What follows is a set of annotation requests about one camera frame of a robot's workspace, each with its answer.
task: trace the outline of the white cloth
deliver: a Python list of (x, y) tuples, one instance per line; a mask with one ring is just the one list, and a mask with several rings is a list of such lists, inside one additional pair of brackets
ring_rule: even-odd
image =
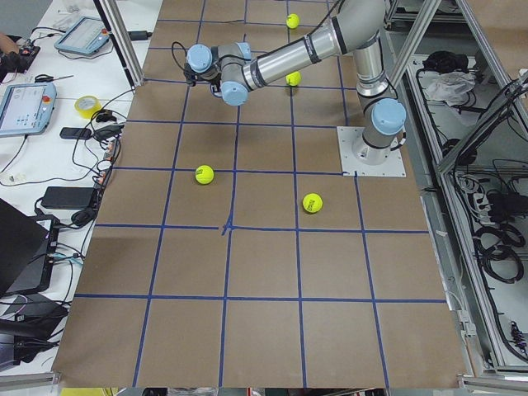
[(432, 101), (445, 101), (448, 106), (463, 105), (468, 101), (468, 92), (475, 86), (475, 76), (471, 73), (453, 72), (441, 74), (425, 93)]

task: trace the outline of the laptop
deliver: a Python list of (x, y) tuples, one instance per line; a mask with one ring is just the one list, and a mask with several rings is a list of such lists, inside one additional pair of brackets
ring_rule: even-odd
[(0, 297), (39, 257), (49, 230), (0, 199)]
[(59, 229), (55, 228), (55, 225), (59, 221), (51, 214), (31, 216), (31, 219), (44, 227), (47, 234), (30, 263), (4, 295), (31, 295), (50, 287), (51, 271), (54, 264), (51, 255), (55, 253), (59, 237)]

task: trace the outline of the white table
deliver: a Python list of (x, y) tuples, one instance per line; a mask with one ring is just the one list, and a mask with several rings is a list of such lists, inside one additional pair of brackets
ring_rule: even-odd
[[(152, 31), (158, 17), (158, 11), (162, 0), (120, 0), (118, 6), (125, 21), (125, 25), (130, 31)], [(48, 11), (44, 14), (39, 26), (53, 26), (53, 24), (64, 18), (60, 13), (64, 9), (61, 0), (54, 0)], [(98, 17), (97, 11), (81, 10), (82, 15)], [(32, 38), (38, 37), (39, 33), (48, 31), (36, 31)], [(44, 38), (37, 41), (41, 51), (31, 65), (26, 75), (8, 74), (4, 81), (13, 83), (31, 83), (37, 74), (45, 73), (55, 77), (73, 74), (74, 77), (58, 80), (57, 100), (55, 110), (46, 131), (37, 136), (30, 136), (26, 144), (15, 160), (15, 162), (2, 174), (0, 181), (3, 184), (18, 184), (22, 182), (42, 181), (51, 177), (62, 177), (66, 179), (79, 178), (86, 174), (87, 170), (75, 166), (71, 161), (74, 140), (64, 140), (59, 137), (59, 132), (64, 126), (83, 127), (87, 121), (83, 119), (73, 107), (75, 100), (84, 95), (94, 95), (101, 100), (104, 105), (108, 100), (116, 97), (122, 92), (130, 89), (125, 73), (120, 65), (120, 61), (115, 51), (96, 59), (66, 59), (60, 55), (53, 44), (57, 37)], [(143, 64), (148, 41), (135, 41), (134, 50), (139, 62)], [(101, 49), (107, 52), (111, 45), (106, 45)], [(0, 85), (0, 97), (3, 96), (7, 85)], [(120, 99), (112, 102), (110, 108), (123, 115), (127, 115), (133, 98), (132, 93), (128, 93)], [(15, 155), (22, 143), (23, 137), (10, 137), (0, 139), (0, 169), (3, 168)], [(99, 144), (90, 140), (88, 146), (94, 149), (99, 158), (102, 158), (102, 150)], [(90, 154), (80, 142), (76, 152), (76, 161), (87, 166), (92, 166), (96, 159)], [(30, 184), (23, 186), (0, 186), (0, 196), (11, 205), (25, 213), (33, 215), (33, 205), (37, 199), (43, 196), (47, 186), (93, 186), (92, 176), (88, 175), (79, 181), (53, 180), (41, 184)], [(69, 218), (74, 211), (70, 210), (45, 210), (45, 213), (55, 215), (65, 223), (69, 223)], [(63, 230), (59, 234), (59, 241), (79, 249), (87, 233), (91, 232), (90, 226), (79, 230)], [(89, 243), (90, 236), (87, 237), (85, 251)], [(71, 267), (65, 262), (54, 266), (50, 287), (42, 293), (49, 299), (59, 299), (70, 301), (77, 286), (78, 278), (82, 268), (73, 264), (73, 283), (68, 296), (65, 295), (71, 276)], [(10, 370), (0, 373), (0, 376), (7, 375), (28, 375), (48, 373), (51, 370), (57, 348), (41, 352), (31, 363), (21, 363)]]

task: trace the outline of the person's hand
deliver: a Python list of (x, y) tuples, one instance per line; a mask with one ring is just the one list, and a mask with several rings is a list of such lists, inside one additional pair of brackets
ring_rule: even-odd
[(4, 35), (2, 32), (0, 32), (0, 52), (3, 52), (4, 54), (9, 54), (11, 52), (18, 54), (17, 43)]
[(20, 55), (15, 52), (1, 54), (0, 65), (2, 65), (2, 68), (9, 73), (22, 71), (24, 69)]

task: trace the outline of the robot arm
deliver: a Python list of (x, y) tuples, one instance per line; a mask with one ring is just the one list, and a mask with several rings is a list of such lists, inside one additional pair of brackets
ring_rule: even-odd
[(366, 128), (353, 144), (355, 155), (369, 165), (382, 163), (394, 136), (403, 128), (406, 112), (389, 99), (379, 39), (385, 15), (384, 0), (342, 0), (331, 21), (303, 38), (251, 59), (248, 43), (208, 48), (193, 45), (187, 53), (187, 82), (207, 81), (212, 92), (231, 106), (241, 106), (248, 93), (329, 56), (353, 52), (358, 75), (357, 93)]
[(360, 81), (371, 90), (376, 79), (384, 79), (377, 41), (384, 14), (384, 0), (344, 0), (328, 24), (253, 60), (247, 43), (210, 49), (193, 45), (187, 54), (187, 81), (208, 81), (226, 103), (241, 106), (250, 91), (329, 56), (354, 51)]

